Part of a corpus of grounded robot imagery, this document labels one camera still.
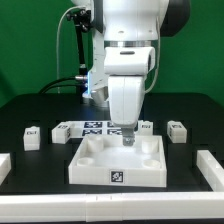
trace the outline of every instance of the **small white block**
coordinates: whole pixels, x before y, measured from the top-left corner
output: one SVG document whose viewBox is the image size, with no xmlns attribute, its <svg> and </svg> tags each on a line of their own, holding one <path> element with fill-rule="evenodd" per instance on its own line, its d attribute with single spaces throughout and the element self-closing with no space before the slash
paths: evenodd
<svg viewBox="0 0 224 224">
<path fill-rule="evenodd" d="M 25 151 L 40 149 L 40 128 L 26 128 L 23 136 Z"/>
<path fill-rule="evenodd" d="M 10 154 L 0 154 L 0 185 L 11 170 Z"/>
<path fill-rule="evenodd" d="M 52 130 L 52 142 L 58 144 L 66 144 L 71 138 L 71 132 L 74 129 L 74 122 L 61 122 Z"/>
<path fill-rule="evenodd" d="M 197 166 L 213 191 L 224 192 L 224 169 L 208 150 L 197 152 Z"/>
<path fill-rule="evenodd" d="M 181 122 L 169 121 L 167 124 L 167 135 L 173 143 L 187 142 L 187 129 Z"/>
<path fill-rule="evenodd" d="M 149 121 L 138 121 L 138 132 L 137 135 L 153 135 L 153 122 Z"/>
</svg>

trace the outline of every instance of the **white plastic block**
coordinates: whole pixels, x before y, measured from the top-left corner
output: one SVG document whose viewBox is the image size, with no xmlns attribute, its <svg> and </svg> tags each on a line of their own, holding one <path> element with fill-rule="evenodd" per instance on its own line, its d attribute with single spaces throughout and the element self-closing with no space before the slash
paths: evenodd
<svg viewBox="0 0 224 224">
<path fill-rule="evenodd" d="M 0 185 L 11 170 L 10 154 L 0 154 Z"/>
<path fill-rule="evenodd" d="M 40 128 L 26 128 L 23 136 L 25 151 L 40 149 Z"/>
<path fill-rule="evenodd" d="M 213 191 L 224 191 L 224 169 L 208 150 L 197 152 L 197 166 Z"/>
<path fill-rule="evenodd" d="M 224 192 L 0 196 L 0 222 L 223 219 Z"/>
<path fill-rule="evenodd" d="M 69 165 L 70 184 L 166 187 L 161 136 L 136 136 L 124 147 L 122 136 L 88 135 Z"/>
<path fill-rule="evenodd" d="M 1 223 L 83 222 L 85 212 L 85 194 L 0 197 Z"/>
<path fill-rule="evenodd" d="M 58 144 L 66 144 L 72 135 L 72 128 L 74 128 L 74 122 L 67 121 L 61 122 L 57 127 L 52 130 L 52 142 Z"/>
<path fill-rule="evenodd" d="M 137 135 L 153 135 L 153 122 L 138 121 Z"/>
<path fill-rule="evenodd" d="M 122 221 L 122 194 L 87 195 L 86 221 Z"/>
<path fill-rule="evenodd" d="M 173 143 L 187 142 L 187 129 L 181 122 L 169 121 L 167 124 L 167 135 Z"/>
</svg>

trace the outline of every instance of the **white cube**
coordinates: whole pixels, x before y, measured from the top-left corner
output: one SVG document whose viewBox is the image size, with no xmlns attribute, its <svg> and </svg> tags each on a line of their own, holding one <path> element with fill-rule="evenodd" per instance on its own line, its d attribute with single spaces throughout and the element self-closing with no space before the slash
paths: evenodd
<svg viewBox="0 0 224 224">
<path fill-rule="evenodd" d="M 167 125 L 167 135 L 173 143 L 187 142 L 187 129 L 181 122 L 169 121 Z"/>
<path fill-rule="evenodd" d="M 139 121 L 138 122 L 138 132 L 137 135 L 153 135 L 153 122 L 149 121 Z"/>
<path fill-rule="evenodd" d="M 74 122 L 61 122 L 56 128 L 52 130 L 52 142 L 58 144 L 66 144 L 71 138 L 72 128 Z"/>
<path fill-rule="evenodd" d="M 40 128 L 31 127 L 26 128 L 23 136 L 25 151 L 40 149 Z"/>
</svg>

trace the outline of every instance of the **green background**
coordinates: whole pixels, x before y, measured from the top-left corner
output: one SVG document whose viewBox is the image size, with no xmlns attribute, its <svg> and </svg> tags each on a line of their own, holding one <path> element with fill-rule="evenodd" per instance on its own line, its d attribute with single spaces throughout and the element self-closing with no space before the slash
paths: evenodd
<svg viewBox="0 0 224 224">
<path fill-rule="evenodd" d="M 56 79 L 57 26 L 71 6 L 69 0 L 0 0 L 0 106 Z M 224 0 L 191 0 L 184 29 L 162 38 L 154 92 L 205 93 L 224 106 L 223 42 Z M 61 77 L 77 74 L 72 22 L 63 23 L 60 45 Z"/>
</svg>

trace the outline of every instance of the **white box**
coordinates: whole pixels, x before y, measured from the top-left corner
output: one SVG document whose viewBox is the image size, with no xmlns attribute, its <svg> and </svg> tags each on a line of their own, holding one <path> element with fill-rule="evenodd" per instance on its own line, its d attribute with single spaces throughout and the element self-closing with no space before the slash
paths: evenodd
<svg viewBox="0 0 224 224">
<path fill-rule="evenodd" d="M 52 130 L 52 142 L 66 144 L 66 142 L 68 142 L 68 140 L 71 138 L 72 128 L 74 128 L 74 122 L 61 122 Z"/>
<path fill-rule="evenodd" d="M 40 128 L 26 128 L 23 136 L 25 151 L 40 149 Z"/>
<path fill-rule="evenodd" d="M 88 135 L 69 165 L 70 184 L 166 187 L 161 136 L 136 136 L 124 147 L 122 136 Z"/>
<path fill-rule="evenodd" d="M 187 129 L 181 122 L 169 121 L 167 124 L 167 135 L 173 143 L 187 142 Z"/>
<path fill-rule="evenodd" d="M 153 122 L 138 121 L 138 131 L 136 135 L 153 135 Z"/>
</svg>

